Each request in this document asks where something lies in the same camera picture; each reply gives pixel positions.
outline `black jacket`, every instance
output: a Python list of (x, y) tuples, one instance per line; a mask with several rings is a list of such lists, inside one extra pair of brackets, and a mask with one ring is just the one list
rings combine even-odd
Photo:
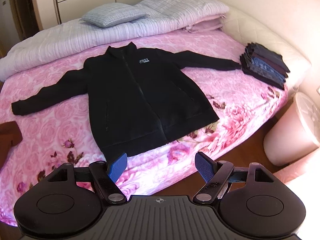
[(137, 49), (131, 42), (86, 59), (83, 69), (70, 70), (55, 85), (12, 103), (12, 111), (26, 115), (88, 93), (93, 137), (112, 162), (123, 152), (137, 155), (219, 119), (200, 88), (180, 71), (186, 66), (241, 68), (232, 60)]

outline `wooden floor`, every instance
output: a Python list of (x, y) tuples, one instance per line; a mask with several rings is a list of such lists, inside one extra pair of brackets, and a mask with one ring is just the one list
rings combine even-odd
[[(276, 172), (281, 167), (276, 167), (269, 162), (263, 150), (263, 138), (276, 123), (276, 119), (270, 119), (254, 135), (237, 146), (218, 160), (230, 161), (234, 166), (248, 167), (251, 162), (258, 162), (264, 165), (269, 171)], [(156, 193), (155, 195), (189, 195), (191, 198), (204, 185), (204, 180), (198, 172), (179, 181), (178, 183)], [(243, 186), (242, 183), (235, 183), (232, 189)], [(0, 223), (0, 240), (18, 240), (21, 236), (19, 230)]]

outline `jacket collar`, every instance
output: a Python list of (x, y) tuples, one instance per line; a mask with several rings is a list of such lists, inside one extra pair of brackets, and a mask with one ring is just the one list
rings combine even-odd
[(131, 54), (134, 51), (137, 50), (137, 46), (131, 41), (127, 46), (119, 47), (119, 48), (113, 48), (109, 46), (107, 48), (106, 54), (111, 54), (115, 57), (122, 57), (123, 54)]

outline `padded headboard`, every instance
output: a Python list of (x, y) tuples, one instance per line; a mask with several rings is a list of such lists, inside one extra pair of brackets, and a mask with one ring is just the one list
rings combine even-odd
[(242, 11), (230, 7), (225, 16), (222, 20), (222, 30), (234, 40), (244, 46), (250, 42), (258, 42), (283, 56), (291, 71), (287, 79), (288, 92), (289, 95), (294, 93), (311, 68), (311, 63), (280, 36)]

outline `pink floral bedspread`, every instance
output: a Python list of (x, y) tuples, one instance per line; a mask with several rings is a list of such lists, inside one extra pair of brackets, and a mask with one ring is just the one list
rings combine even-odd
[[(218, 30), (195, 34), (174, 31), (131, 41), (137, 47), (171, 52), (191, 50), (237, 62), (244, 51), (244, 46)], [(120, 47), (129, 42), (110, 45)], [(43, 86), (55, 84), (66, 71), (82, 68), (85, 59), (103, 54), (107, 47), (101, 45), (17, 73), (4, 83), (0, 123), (15, 120), (23, 140), (10, 150), (0, 171), (2, 222), (16, 226), (13, 215), (16, 200), (62, 163), (71, 162), (79, 167), (104, 159), (91, 134), (87, 95), (28, 116), (13, 115), (11, 103), (35, 95)], [(185, 68), (183, 72), (207, 95), (220, 117), (217, 129), (214, 131), (209, 125), (165, 146), (129, 157), (127, 169), (116, 183), (127, 197), (151, 195), (189, 176), (196, 171), (194, 156), (198, 151), (219, 158), (249, 138), (287, 100), (286, 91), (270, 87), (241, 70)], [(79, 185), (90, 187), (87, 183)]]

